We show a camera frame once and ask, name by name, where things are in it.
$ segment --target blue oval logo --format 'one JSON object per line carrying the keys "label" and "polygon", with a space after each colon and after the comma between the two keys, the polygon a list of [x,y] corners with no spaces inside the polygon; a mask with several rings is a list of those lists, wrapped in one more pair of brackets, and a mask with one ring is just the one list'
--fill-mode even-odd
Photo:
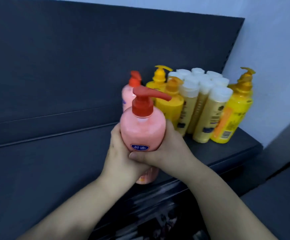
{"label": "blue oval logo", "polygon": [[146,151],[149,149],[149,146],[147,145],[135,145],[135,144],[131,144],[131,148],[133,148],[136,151]]}

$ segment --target pink liquid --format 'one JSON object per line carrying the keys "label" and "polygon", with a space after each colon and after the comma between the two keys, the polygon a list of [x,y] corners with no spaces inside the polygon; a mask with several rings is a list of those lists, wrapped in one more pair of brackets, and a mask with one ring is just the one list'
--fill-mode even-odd
{"label": "pink liquid", "polygon": [[[123,141],[130,151],[155,151],[163,141],[166,120],[163,113],[155,107],[148,118],[136,117],[132,108],[129,108],[123,113],[120,123]],[[158,172],[158,168],[151,167],[136,183],[151,183],[158,176]]]}
{"label": "pink liquid", "polygon": [[133,94],[133,87],[127,84],[122,89],[123,112],[131,107],[131,103],[134,98],[136,98],[136,95]]}

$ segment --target barcode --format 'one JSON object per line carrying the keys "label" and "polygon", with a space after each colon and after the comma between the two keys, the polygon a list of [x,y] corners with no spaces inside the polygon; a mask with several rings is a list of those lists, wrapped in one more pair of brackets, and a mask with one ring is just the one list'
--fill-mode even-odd
{"label": "barcode", "polygon": [[224,133],[222,134],[221,138],[222,139],[227,139],[228,137],[230,137],[232,131],[224,131]]}

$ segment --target right hand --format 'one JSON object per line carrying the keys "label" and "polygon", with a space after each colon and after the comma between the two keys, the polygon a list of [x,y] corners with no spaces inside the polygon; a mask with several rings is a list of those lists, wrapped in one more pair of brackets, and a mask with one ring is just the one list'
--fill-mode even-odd
{"label": "right hand", "polygon": [[192,167],[199,162],[191,153],[183,137],[166,121],[166,133],[161,146],[153,152],[131,152],[129,158],[160,168],[181,181],[186,181]]}

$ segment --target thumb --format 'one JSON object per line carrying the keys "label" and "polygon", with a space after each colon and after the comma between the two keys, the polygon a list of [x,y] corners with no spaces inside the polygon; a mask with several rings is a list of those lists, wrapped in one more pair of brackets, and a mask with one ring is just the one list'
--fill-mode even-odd
{"label": "thumb", "polygon": [[131,152],[129,158],[140,163],[156,166],[156,153],[155,152]]}

